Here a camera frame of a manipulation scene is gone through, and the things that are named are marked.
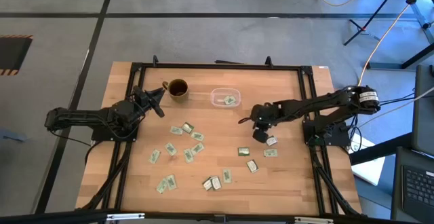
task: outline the coffee mug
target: coffee mug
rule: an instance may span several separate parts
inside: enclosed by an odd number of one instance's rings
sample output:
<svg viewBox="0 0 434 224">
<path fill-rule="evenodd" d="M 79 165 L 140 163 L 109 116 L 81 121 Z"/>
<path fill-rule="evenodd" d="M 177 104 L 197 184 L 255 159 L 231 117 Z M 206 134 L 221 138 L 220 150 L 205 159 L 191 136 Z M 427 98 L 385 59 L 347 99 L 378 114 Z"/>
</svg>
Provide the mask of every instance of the coffee mug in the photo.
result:
<svg viewBox="0 0 434 224">
<path fill-rule="evenodd" d="M 189 97 L 189 86 L 183 79 L 175 79 L 171 82 L 163 81 L 163 88 L 169 92 L 170 97 L 176 102 L 184 102 Z"/>
</svg>

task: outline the robotic arm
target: robotic arm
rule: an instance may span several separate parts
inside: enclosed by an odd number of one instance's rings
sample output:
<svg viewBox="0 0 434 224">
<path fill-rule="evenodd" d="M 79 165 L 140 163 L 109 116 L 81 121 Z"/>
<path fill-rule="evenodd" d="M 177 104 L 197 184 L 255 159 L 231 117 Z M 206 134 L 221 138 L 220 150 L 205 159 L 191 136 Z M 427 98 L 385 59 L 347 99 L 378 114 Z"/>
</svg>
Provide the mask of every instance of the robotic arm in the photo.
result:
<svg viewBox="0 0 434 224">
<path fill-rule="evenodd" d="M 71 126 L 89 126 L 94 130 L 92 140 L 130 140 L 130 136 L 134 134 L 148 110 L 154 109 L 159 117 L 164 117 L 164 112 L 159 106 L 164 92 L 163 88 L 147 92 L 134 86 L 132 94 L 127 99 L 115 103 L 110 108 L 95 111 L 56 108 L 48 112 L 45 127 L 53 132 Z"/>
<path fill-rule="evenodd" d="M 253 137 L 265 143 L 268 139 L 266 131 L 281 122 L 290 122 L 303 115 L 323 109 L 338 109 L 329 115 L 319 115 L 313 121 L 303 121 L 304 138 L 309 145 L 318 145 L 316 138 L 325 139 L 327 145 L 342 145 L 339 143 L 338 132 L 347 133 L 344 121 L 357 114 L 372 115 L 380 110 L 377 93 L 366 86 L 351 86 L 306 100 L 282 100 L 267 102 L 264 105 L 253 106 L 249 117 L 240 120 L 241 124 L 248 120 L 254 122 Z"/>
</svg>

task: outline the concrete floor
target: concrete floor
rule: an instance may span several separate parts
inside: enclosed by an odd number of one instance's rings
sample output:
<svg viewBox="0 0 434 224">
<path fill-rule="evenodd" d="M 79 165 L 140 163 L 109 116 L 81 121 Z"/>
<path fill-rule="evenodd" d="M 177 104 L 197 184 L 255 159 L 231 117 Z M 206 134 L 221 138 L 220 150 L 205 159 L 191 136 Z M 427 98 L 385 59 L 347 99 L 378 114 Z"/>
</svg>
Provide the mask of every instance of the concrete floor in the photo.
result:
<svg viewBox="0 0 434 224">
<path fill-rule="evenodd" d="M 330 7 L 317 0 L 111 0 L 108 11 L 372 13 L 381 1 L 355 0 L 343 7 Z M 0 0 L 0 12 L 99 12 L 102 2 Z M 381 12 L 397 14 L 404 5 L 405 0 L 389 0 Z M 431 1 L 420 0 L 418 5 L 430 20 Z M 356 21 L 363 24 L 366 20 Z M 392 21 L 375 20 L 369 31 L 381 36 Z M 95 19 L 79 18 L 0 18 L 0 34 L 35 36 L 20 73 L 0 76 L 0 127 L 30 138 L 24 143 L 0 142 L 0 216 L 33 211 L 56 142 L 43 127 L 45 114 L 68 105 L 95 23 Z M 357 83 L 361 66 L 376 45 L 371 37 L 359 36 L 344 47 L 342 42 L 355 31 L 347 20 L 336 19 L 106 19 L 79 109 L 100 108 L 113 61 L 150 62 L 154 54 L 160 62 L 221 59 L 262 64 L 271 56 L 275 64 L 325 65 L 335 88 L 342 88 Z M 402 20 L 372 61 L 404 62 L 428 44 L 417 21 Z M 433 61 L 430 58 L 425 64 Z M 388 100 L 411 93 L 414 76 L 413 72 L 368 71 L 363 84 L 377 89 L 381 100 Z M 367 120 L 363 116 L 359 119 L 359 123 Z M 408 106 L 361 131 L 363 137 L 381 143 L 411 129 L 412 106 Z M 89 141 L 90 131 L 74 128 L 71 137 Z M 47 211 L 74 208 L 86 150 L 83 145 L 68 144 Z"/>
</svg>

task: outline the wooden tabletop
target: wooden tabletop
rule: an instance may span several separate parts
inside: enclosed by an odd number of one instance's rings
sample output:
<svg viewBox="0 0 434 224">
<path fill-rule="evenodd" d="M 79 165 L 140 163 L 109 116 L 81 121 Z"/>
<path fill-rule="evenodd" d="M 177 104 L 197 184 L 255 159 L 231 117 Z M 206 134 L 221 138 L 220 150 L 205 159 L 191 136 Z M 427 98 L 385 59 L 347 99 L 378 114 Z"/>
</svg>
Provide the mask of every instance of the wooden tabletop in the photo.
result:
<svg viewBox="0 0 434 224">
<path fill-rule="evenodd" d="M 103 107 L 125 96 L 130 62 L 114 62 L 108 79 Z M 333 92 L 327 67 L 313 67 L 318 95 Z M 278 143 L 269 147 L 252 138 L 252 123 L 237 124 L 250 115 L 252 107 L 264 102 L 301 99 L 295 71 L 253 71 L 223 69 L 146 69 L 144 89 L 161 87 L 162 81 L 184 79 L 189 85 L 189 100 L 174 102 L 164 94 L 161 108 L 165 117 L 147 113 L 132 145 L 131 158 L 122 199 L 122 210 L 142 212 L 226 213 L 226 214 L 318 214 L 317 198 L 309 150 L 304 144 L 301 119 L 281 123 L 269 130 Z M 214 88 L 235 88 L 241 92 L 241 104 L 234 109 L 220 109 L 211 104 Z M 205 149 L 187 164 L 184 149 L 198 142 L 189 134 L 170 133 L 171 126 L 192 124 L 205 136 Z M 171 157 L 164 145 L 178 150 Z M 113 142 L 103 142 L 89 155 L 77 207 L 87 204 L 107 178 Z M 240 157 L 238 147 L 249 147 L 250 156 Z M 154 149 L 161 155 L 156 164 L 148 162 Z M 277 149 L 279 157 L 264 157 L 264 149 Z M 328 147 L 334 183 L 351 206 L 361 212 L 355 180 L 348 155 L 338 147 Z M 255 160 L 259 171 L 251 173 L 246 162 Z M 223 183 L 218 191 L 206 191 L 202 182 L 231 169 L 232 183 Z M 178 188 L 163 194 L 155 189 L 160 180 L 175 174 Z M 113 206 L 117 183 L 113 186 Z M 326 210 L 330 212 L 327 188 L 323 184 Z"/>
</svg>

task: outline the clear plastic bowl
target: clear plastic bowl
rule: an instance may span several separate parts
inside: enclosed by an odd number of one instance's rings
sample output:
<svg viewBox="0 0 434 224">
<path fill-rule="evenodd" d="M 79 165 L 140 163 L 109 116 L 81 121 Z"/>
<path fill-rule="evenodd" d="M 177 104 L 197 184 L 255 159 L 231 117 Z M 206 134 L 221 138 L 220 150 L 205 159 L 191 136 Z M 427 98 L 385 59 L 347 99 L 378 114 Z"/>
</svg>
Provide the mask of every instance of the clear plastic bowl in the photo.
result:
<svg viewBox="0 0 434 224">
<path fill-rule="evenodd" d="M 236 101 L 232 104 L 227 105 L 226 103 L 224 103 L 224 98 L 226 98 L 227 96 L 234 96 Z M 211 92 L 211 103 L 215 107 L 233 108 L 241 103 L 241 94 L 239 93 L 239 90 L 232 88 L 216 88 Z"/>
</svg>

